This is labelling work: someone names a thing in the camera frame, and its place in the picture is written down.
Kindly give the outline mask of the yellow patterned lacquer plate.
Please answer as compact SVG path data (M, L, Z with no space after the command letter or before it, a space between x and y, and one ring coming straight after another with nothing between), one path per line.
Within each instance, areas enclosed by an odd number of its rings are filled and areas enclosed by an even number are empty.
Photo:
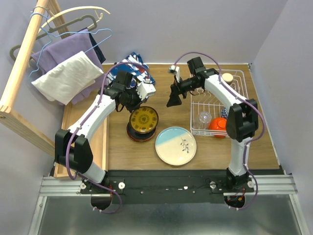
M135 132L146 134L156 129L158 121L158 113L154 108L142 106L132 112L129 125Z

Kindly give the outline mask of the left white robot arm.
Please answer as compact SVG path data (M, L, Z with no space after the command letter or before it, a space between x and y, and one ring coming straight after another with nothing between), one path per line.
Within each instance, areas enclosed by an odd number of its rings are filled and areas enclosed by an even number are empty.
M57 131L55 162L66 167L68 173L75 171L98 184L104 180L105 170L93 161L90 142L94 133L118 105L132 112L156 92L147 81L130 87L132 79L131 73L120 70L112 83L99 90L94 102L73 125Z

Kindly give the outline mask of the orange bowl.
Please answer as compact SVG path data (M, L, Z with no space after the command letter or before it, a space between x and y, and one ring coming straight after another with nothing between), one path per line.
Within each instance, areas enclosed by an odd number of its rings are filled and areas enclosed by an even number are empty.
M212 132L214 137L225 138L227 136L226 123L227 120L225 118L217 117L210 122L208 129Z

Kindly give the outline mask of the metal cup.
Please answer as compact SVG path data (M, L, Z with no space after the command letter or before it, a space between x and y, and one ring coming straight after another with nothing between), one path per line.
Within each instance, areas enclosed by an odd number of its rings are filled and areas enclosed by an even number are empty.
M230 74L230 73L223 73L222 74L222 79L228 84L228 85L231 85L234 78L233 78L233 75Z

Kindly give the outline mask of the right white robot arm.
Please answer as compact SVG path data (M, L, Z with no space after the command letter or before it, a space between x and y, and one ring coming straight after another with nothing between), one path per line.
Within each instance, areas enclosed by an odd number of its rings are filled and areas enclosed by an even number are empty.
M226 170L225 186L228 190L241 188L248 183L248 153L250 143L259 127L258 105L236 92L222 79L222 70L208 69L200 57L187 62L191 77L183 80L180 68L173 64L168 72L174 76L167 107L182 104L180 96L197 88L213 94L228 110L226 132L231 138L231 159Z

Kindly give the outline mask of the black lacquer plate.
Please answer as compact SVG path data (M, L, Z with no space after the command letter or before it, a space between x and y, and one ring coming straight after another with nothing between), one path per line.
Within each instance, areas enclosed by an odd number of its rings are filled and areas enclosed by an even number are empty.
M127 134L135 142L146 142L155 135L156 129L148 133L136 132L129 124L127 124Z

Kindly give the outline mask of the white wire dish rack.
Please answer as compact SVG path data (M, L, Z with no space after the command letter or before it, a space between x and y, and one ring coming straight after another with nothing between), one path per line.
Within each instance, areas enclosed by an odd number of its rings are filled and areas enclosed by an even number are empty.
M224 73L230 73L233 75L233 82L230 85L237 93L242 96L248 97L247 85L244 72L241 70L224 70ZM201 88L195 89L191 97L191 114L190 114L190 130L195 136L210 136L212 132L209 129L199 130L194 129L194 120L196 116L203 111L207 111L211 114L212 119L220 118L221 110L224 105L210 92L204 91Z

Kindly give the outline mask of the red patterned bowl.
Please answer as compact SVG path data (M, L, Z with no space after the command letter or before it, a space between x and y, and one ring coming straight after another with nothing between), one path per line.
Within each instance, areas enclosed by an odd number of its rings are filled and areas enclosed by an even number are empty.
M220 117L227 119L227 118L228 118L228 114L229 114L229 112L228 112L227 108L224 107L224 108L221 110Z

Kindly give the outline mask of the clear drinking glass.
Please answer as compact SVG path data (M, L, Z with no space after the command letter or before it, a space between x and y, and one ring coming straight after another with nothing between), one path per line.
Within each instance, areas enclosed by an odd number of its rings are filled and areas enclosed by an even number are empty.
M194 129L206 130L208 129L212 116L209 112L200 112L194 120Z

